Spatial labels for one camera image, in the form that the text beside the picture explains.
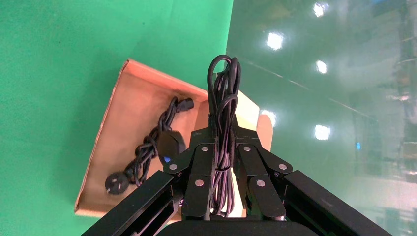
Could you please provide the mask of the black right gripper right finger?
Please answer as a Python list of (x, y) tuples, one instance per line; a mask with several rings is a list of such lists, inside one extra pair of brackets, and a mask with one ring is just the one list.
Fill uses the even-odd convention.
[(233, 169), (247, 215), (276, 223), (280, 236), (386, 236), (387, 231), (263, 148), (232, 120)]

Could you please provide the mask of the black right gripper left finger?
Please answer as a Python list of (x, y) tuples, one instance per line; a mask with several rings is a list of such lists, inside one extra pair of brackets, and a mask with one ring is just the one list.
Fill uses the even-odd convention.
[(94, 225), (85, 236), (155, 236), (182, 207), (183, 220), (209, 220), (215, 118), (191, 133), (190, 147), (157, 171)]

